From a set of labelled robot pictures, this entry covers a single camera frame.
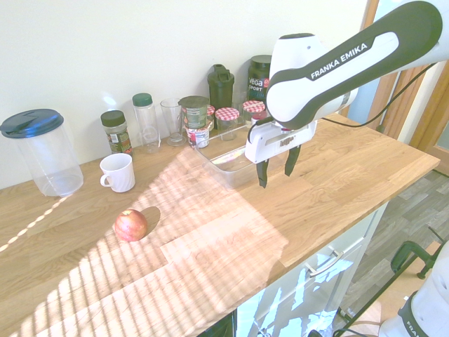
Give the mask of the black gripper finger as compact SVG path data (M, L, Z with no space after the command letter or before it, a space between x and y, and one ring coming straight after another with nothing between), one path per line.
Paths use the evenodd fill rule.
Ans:
M300 154L300 150L301 150L301 145L298 145L297 147L292 147L291 149L289 149L288 158L287 158L285 170L284 170L284 173L287 176L290 176L291 173L293 172L295 165L297 163L297 159Z
M266 159L256 164L257 177L259 180L259 185L263 188L267 186L267 169L269 165L269 160Z

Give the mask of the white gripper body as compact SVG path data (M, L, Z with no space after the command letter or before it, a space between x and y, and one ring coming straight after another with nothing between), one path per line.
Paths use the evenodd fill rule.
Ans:
M277 123L253 125L246 141L246 158L258 164L278 154L310 141L316 131L317 121L298 130L283 130Z

